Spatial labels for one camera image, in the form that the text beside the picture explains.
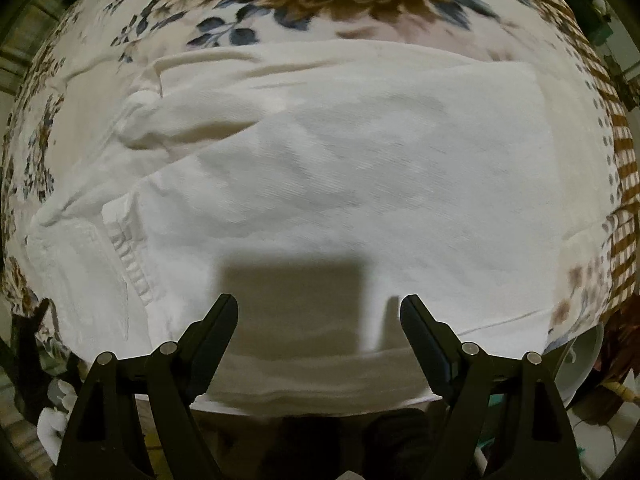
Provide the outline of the floral cream blanket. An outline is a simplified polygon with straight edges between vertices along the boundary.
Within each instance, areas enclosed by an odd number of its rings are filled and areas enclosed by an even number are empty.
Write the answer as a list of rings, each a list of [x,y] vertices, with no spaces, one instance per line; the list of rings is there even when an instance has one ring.
[[[63,124],[80,95],[78,64],[104,81],[101,101],[163,55],[270,41],[381,39],[484,61],[525,61],[570,76],[603,116],[611,167],[606,253],[574,263],[553,312],[556,327],[624,315],[636,285],[639,175],[610,72],[582,31],[572,0],[49,0],[52,18],[25,6],[1,43],[26,62],[14,81],[1,151],[1,295],[27,316],[38,304],[25,229],[62,183],[73,154]]]

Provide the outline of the white pants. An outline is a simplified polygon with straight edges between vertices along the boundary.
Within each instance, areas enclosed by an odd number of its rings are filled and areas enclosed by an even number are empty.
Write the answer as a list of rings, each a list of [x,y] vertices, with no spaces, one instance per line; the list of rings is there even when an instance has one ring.
[[[161,58],[32,219],[28,258],[86,360],[142,356],[235,296],[199,410],[424,403],[405,296],[497,356],[546,344],[565,231],[548,101],[533,65],[391,42]]]

